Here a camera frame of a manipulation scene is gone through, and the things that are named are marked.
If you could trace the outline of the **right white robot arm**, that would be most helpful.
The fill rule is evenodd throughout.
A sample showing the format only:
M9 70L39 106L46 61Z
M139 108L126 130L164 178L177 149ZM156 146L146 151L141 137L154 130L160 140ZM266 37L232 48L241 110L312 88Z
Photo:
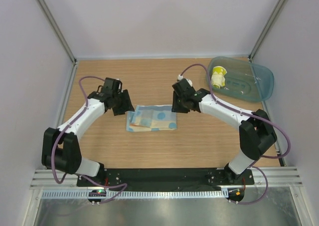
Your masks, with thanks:
M238 183L246 169L256 163L277 141L274 127L269 123L267 113L241 110L232 104L213 98L208 90L195 91L192 87L185 91L173 91L172 111L188 113L197 111L220 119L239 132L239 153L226 164L225 180Z

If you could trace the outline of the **blue orange dotted towel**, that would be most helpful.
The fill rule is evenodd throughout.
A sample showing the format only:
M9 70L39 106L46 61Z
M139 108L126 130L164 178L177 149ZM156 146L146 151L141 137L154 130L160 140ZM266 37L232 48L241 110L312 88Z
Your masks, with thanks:
M137 105L127 114L126 131L151 132L177 129L177 116L172 105Z

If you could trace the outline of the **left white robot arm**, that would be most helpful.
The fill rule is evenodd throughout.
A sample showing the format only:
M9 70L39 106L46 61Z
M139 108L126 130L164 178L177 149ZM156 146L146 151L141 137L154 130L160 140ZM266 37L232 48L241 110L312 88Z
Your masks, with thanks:
M87 129L104 113L112 110L115 116L134 111L128 90L106 94L94 91L84 105L58 128L47 128L43 136L42 165L67 174L87 176L95 186L105 182L102 163L82 156L79 141Z

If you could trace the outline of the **yellow green patterned towel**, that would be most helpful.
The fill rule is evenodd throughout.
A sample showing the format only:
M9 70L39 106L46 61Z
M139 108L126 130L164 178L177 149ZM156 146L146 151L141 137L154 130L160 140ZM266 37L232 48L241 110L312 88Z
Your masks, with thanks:
M227 70L222 66L215 66L212 69L211 85L215 88L223 88L225 86L225 75Z

